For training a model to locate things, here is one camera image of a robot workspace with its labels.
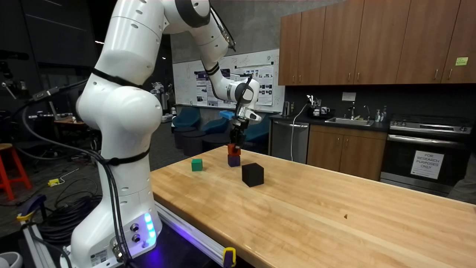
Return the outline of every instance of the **cabinet door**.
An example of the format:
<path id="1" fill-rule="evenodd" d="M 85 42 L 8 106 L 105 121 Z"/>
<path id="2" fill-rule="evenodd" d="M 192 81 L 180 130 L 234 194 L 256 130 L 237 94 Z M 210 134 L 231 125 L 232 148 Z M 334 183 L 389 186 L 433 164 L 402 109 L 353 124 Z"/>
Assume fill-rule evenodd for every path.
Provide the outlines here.
<path id="1" fill-rule="evenodd" d="M 414 0 L 399 66 L 399 84 L 442 81 L 460 0 Z"/>
<path id="2" fill-rule="evenodd" d="M 280 32 L 280 85 L 299 84 L 301 14 L 285 17 Z"/>
<path id="3" fill-rule="evenodd" d="M 363 0 L 326 8 L 322 85 L 354 82 Z"/>
<path id="4" fill-rule="evenodd" d="M 380 180 L 386 140 L 359 136 L 344 136 L 341 171 L 359 177 Z"/>
<path id="5" fill-rule="evenodd" d="M 299 84 L 319 85 L 323 55 L 326 9 L 316 9 L 301 15 Z"/>
<path id="6" fill-rule="evenodd" d="M 343 136 L 320 131 L 319 127 L 313 125 L 310 131 L 308 164 L 338 171 L 343 148 L 341 140 Z"/>
<path id="7" fill-rule="evenodd" d="M 411 0 L 365 0 L 356 84 L 395 84 Z"/>
<path id="8" fill-rule="evenodd" d="M 444 82 L 476 84 L 476 2 L 462 0 Z"/>

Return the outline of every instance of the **stainless steel oven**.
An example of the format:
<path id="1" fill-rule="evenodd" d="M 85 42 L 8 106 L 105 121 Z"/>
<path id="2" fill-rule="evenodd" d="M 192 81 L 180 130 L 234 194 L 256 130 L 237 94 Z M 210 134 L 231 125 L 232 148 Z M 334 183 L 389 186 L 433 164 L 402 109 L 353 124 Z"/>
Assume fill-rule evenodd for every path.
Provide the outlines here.
<path id="1" fill-rule="evenodd" d="M 465 177 L 472 127 L 456 118 L 406 116 L 390 124 L 381 182 L 448 195 Z"/>

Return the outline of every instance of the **appliance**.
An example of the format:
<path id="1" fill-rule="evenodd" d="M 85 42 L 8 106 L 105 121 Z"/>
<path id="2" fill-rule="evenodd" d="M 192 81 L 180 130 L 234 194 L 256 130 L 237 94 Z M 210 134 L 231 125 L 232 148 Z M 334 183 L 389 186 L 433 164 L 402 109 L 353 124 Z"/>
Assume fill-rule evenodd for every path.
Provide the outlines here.
<path id="1" fill-rule="evenodd" d="M 448 195 L 466 174 L 472 131 L 462 118 L 396 116 L 390 122 L 381 182 Z"/>
<path id="2" fill-rule="evenodd" d="M 305 164 L 308 161 L 308 122 L 274 121 L 270 155 Z"/>

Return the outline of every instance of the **oven handle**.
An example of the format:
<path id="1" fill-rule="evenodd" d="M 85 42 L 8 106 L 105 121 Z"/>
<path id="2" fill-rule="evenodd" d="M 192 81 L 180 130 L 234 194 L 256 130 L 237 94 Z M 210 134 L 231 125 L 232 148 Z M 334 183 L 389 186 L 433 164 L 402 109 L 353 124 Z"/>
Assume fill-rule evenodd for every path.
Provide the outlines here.
<path id="1" fill-rule="evenodd" d="M 448 140 L 435 140 L 435 139 L 396 136 L 396 134 L 389 134 L 387 140 L 389 142 L 398 142 L 398 143 L 433 145 L 433 146 L 445 146 L 445 148 L 457 148 L 457 149 L 466 149 L 467 148 L 463 143 L 456 143 L 456 142 L 448 142 Z"/>

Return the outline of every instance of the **upper cabinet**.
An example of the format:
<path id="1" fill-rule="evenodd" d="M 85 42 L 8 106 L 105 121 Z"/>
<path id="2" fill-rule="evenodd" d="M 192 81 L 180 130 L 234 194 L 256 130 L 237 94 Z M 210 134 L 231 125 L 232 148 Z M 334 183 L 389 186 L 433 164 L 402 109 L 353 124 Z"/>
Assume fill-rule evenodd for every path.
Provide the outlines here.
<path id="1" fill-rule="evenodd" d="M 476 84 L 476 0 L 347 0 L 282 21 L 282 85 Z"/>
<path id="2" fill-rule="evenodd" d="M 411 0 L 365 2 L 354 84 L 396 82 L 409 8 Z"/>
<path id="3" fill-rule="evenodd" d="M 348 85 L 356 81 L 357 45 L 363 0 L 326 8 L 320 85 Z"/>
<path id="4" fill-rule="evenodd" d="M 412 0 L 398 84 L 442 81 L 459 8 L 459 0 Z"/>
<path id="5" fill-rule="evenodd" d="M 320 79 L 325 11 L 282 20 L 280 84 L 317 85 Z"/>
<path id="6" fill-rule="evenodd" d="M 462 0 L 445 67 L 445 84 L 476 84 L 475 11 L 475 0 Z"/>

